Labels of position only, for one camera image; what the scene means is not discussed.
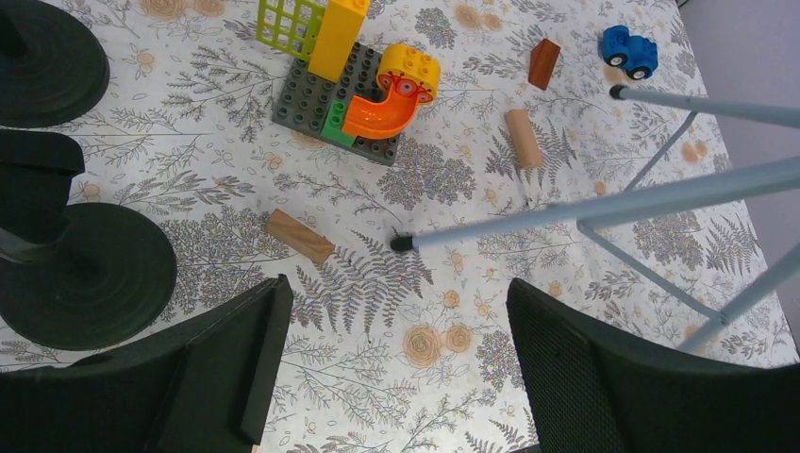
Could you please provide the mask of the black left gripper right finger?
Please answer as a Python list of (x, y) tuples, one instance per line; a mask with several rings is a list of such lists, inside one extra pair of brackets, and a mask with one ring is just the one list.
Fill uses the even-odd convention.
[(649, 342), (516, 278), (508, 320), (542, 452), (795, 452), (799, 368)]

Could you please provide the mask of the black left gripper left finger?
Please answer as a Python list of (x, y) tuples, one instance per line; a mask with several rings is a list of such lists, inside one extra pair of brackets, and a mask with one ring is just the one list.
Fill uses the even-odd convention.
[(5, 452), (248, 452), (288, 334), (285, 276), (67, 367), (1, 376)]

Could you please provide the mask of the light blue music stand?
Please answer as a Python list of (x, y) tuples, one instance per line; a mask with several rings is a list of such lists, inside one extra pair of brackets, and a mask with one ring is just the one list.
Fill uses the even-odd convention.
[(650, 279), (692, 310), (707, 317), (706, 323), (679, 346), (679, 350), (683, 352), (695, 352), (714, 335), (753, 309), (768, 293), (798, 273), (799, 248), (794, 246), (782, 259), (757, 277), (721, 310), (713, 310), (699, 303), (694, 297), (656, 274), (643, 263), (633, 259), (625, 251), (600, 236), (597, 231), (600, 228), (615, 227), (646, 218), (798, 189), (799, 159), (797, 157), (644, 189), (638, 188), (637, 185), (676, 140), (687, 131), (694, 118), (700, 113), (798, 128), (799, 110), (780, 106), (715, 101), (686, 94), (643, 91), (620, 84), (613, 86), (609, 93), (616, 100), (632, 100), (684, 109), (689, 113), (678, 131), (634, 176), (622, 193), (574, 203), (556, 204), (544, 210), (521, 212), (468, 226), (454, 226), (449, 229), (420, 234), (400, 234), (391, 239), (390, 247), (394, 252), (405, 253), (433, 244), (468, 240), (484, 235), (500, 234), (574, 219), (578, 229), (584, 235), (611, 255)]

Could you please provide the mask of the black microphone stand front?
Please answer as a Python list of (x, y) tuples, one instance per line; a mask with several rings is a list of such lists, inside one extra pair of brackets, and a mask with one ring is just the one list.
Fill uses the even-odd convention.
[(58, 133), (1, 133), (1, 317), (29, 341), (91, 350), (129, 339), (169, 302), (175, 252), (141, 213), (69, 203), (82, 149)]

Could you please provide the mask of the black microphone stand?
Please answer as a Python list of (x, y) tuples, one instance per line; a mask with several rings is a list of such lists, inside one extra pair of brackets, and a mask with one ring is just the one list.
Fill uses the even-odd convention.
[(1, 3), (1, 125), (56, 126), (93, 109), (110, 78), (106, 52), (80, 21), (43, 1)]
[(175, 252), (141, 213), (69, 203), (82, 149), (58, 133), (1, 133), (1, 317), (29, 341), (91, 350), (129, 339), (169, 302)]

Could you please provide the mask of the light wooden block centre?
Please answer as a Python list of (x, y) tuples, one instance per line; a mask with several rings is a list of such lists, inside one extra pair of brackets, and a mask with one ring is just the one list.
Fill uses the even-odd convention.
[(265, 230), (316, 264), (323, 264), (335, 249), (328, 239), (279, 209), (269, 215)]

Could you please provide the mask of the light wooden block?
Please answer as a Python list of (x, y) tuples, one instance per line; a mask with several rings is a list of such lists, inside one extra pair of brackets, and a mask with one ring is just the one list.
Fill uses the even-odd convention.
[(269, 215), (265, 230), (316, 264), (323, 264), (335, 249), (328, 239), (279, 209)]
[(543, 153), (539, 148), (528, 112), (511, 109), (504, 115), (513, 149), (522, 169), (543, 166)]

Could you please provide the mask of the floral tablecloth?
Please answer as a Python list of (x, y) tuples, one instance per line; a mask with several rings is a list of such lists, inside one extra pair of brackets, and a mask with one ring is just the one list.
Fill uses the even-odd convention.
[[(358, 39), (422, 50), (440, 93), (383, 166), (271, 118), (292, 57), (256, 40), (254, 1), (60, 1), (104, 46), (106, 95), (59, 127), (83, 148), (73, 203), (152, 219), (176, 254), (156, 333), (285, 275), (292, 323), (263, 452), (506, 452), (535, 443), (506, 292), (518, 277), (568, 306), (675, 347), (705, 322), (575, 222), (399, 255), (397, 232), (463, 226), (621, 193), (686, 114), (612, 99), (625, 74), (599, 37), (658, 44), (649, 91), (705, 93), (673, 1), (374, 1)], [(560, 47), (546, 91), (531, 50)], [(504, 118), (524, 109), (543, 166), (522, 169)], [(698, 117), (642, 187), (721, 173)], [(266, 232), (279, 209), (334, 244), (316, 264)]]

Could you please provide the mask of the light wooden block right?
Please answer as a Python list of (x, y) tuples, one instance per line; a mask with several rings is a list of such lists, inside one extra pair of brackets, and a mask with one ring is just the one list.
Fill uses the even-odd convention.
[(543, 153), (539, 148), (528, 112), (511, 109), (504, 115), (513, 149), (522, 169), (543, 166)]

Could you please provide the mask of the toy brick assembly grey base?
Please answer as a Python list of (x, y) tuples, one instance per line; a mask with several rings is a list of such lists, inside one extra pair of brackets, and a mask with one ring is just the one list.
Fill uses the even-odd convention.
[(442, 70), (414, 47), (376, 51), (358, 42), (369, 6), (262, 1), (256, 39), (293, 57), (274, 123), (391, 166), (403, 130), (437, 98)]

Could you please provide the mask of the dark red wooden block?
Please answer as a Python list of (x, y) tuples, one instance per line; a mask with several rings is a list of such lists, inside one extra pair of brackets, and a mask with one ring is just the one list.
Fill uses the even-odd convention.
[(548, 40), (542, 39), (532, 50), (530, 55), (528, 82), (546, 91), (558, 61), (560, 47)]

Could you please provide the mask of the blue toy car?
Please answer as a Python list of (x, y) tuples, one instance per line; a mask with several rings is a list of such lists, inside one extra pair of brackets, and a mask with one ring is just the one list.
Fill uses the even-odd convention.
[(621, 69), (633, 80), (649, 78), (658, 68), (658, 45), (641, 35), (633, 35), (625, 25), (604, 30), (601, 42), (603, 61)]

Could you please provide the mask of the black microphone stand rear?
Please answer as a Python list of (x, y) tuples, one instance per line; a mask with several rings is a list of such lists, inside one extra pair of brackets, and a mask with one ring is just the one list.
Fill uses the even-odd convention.
[(93, 109), (110, 78), (106, 52), (80, 21), (43, 1), (1, 3), (1, 125), (56, 126)]

